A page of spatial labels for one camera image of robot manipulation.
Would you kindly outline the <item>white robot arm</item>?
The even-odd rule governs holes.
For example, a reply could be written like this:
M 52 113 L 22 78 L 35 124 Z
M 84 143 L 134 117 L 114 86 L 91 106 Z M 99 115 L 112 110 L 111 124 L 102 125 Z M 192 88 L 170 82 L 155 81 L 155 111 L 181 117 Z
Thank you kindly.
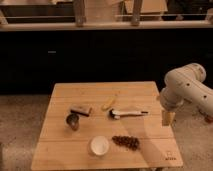
M 213 89 L 203 84 L 205 68 L 198 63 L 175 68 L 166 73 L 165 87 L 159 94 L 163 107 L 162 125 L 169 126 L 174 118 L 174 110 L 189 101 L 205 115 L 213 119 Z

